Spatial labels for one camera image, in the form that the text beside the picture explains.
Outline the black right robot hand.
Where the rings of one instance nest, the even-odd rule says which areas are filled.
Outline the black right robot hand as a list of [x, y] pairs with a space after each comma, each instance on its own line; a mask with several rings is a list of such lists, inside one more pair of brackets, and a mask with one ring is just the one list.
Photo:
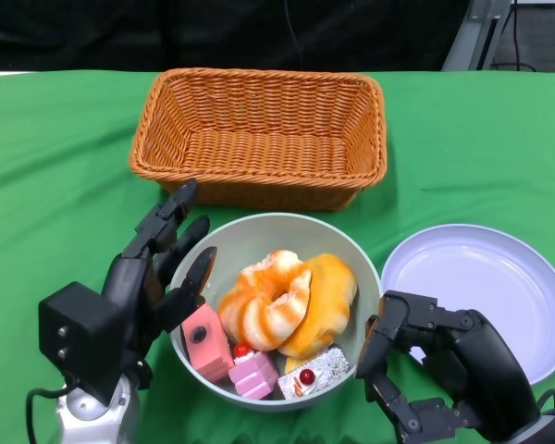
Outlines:
[[[422, 367], [453, 401], [408, 401], [388, 377], [393, 350], [418, 347]], [[452, 438], [472, 428], [490, 442], [516, 438], [541, 416], [517, 359], [477, 310], [447, 310], [435, 298], [389, 290], [366, 324], [356, 365], [366, 399], [376, 402], [393, 424], [400, 443]]]

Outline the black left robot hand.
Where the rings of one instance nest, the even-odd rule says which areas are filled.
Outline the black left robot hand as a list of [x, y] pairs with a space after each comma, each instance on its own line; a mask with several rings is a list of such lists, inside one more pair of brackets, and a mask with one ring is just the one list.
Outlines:
[[210, 228], [209, 217], [200, 216], [177, 233], [197, 195], [198, 183], [190, 179], [165, 203], [156, 204], [105, 278], [103, 296], [123, 314], [119, 368], [137, 389], [150, 387], [153, 372], [145, 357], [153, 342], [195, 312], [216, 259], [217, 248], [206, 248], [193, 260], [182, 283], [173, 290], [167, 288], [183, 259]]

